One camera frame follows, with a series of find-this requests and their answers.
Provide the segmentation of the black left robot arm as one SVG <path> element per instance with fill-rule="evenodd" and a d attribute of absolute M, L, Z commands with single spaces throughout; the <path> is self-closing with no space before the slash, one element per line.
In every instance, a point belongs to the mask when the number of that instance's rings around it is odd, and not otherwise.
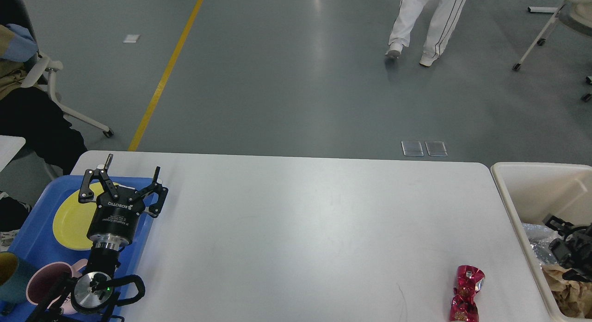
<path fill-rule="evenodd" d="M 113 311 L 138 302 L 146 290 L 138 275 L 117 278 L 120 253 L 132 244 L 142 214 L 157 218 L 168 189 L 159 183 L 156 167 L 150 185 L 136 188 L 114 185 L 108 175 L 113 155 L 102 168 L 89 169 L 83 176 L 78 201 L 95 203 L 87 230 L 92 242 L 89 258 L 80 276 L 63 272 L 42 296 L 28 316 L 29 322 L 71 322 L 62 305 L 69 302 L 77 313 L 98 314 L 102 322 L 115 318 Z"/>

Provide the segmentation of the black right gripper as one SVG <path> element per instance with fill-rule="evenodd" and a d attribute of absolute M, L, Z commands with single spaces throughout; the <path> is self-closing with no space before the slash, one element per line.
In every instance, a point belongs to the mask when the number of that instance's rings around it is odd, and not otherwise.
<path fill-rule="evenodd" d="M 573 223 L 564 221 L 552 214 L 546 216 L 543 224 L 558 234 L 572 234 L 571 240 L 555 239 L 549 245 L 561 267 L 568 269 L 564 280 L 579 282 L 592 281 L 592 226 L 580 229 Z"/>

